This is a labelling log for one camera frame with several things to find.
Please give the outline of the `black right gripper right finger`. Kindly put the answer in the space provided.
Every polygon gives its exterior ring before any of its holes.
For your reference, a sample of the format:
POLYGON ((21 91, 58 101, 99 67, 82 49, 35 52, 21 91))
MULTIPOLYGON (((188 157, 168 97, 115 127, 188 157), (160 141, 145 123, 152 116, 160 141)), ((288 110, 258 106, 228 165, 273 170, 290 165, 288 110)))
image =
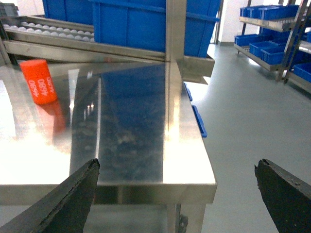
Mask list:
POLYGON ((270 160, 255 166, 262 200, 280 233, 311 231, 311 186, 270 160))

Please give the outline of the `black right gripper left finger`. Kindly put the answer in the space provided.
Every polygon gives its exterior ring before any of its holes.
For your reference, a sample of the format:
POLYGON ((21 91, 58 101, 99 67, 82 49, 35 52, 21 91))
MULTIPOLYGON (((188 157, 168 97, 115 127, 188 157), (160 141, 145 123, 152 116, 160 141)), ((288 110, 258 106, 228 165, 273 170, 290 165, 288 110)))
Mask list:
POLYGON ((100 163, 86 162, 42 199, 1 226, 2 233, 82 233, 97 188, 100 163))

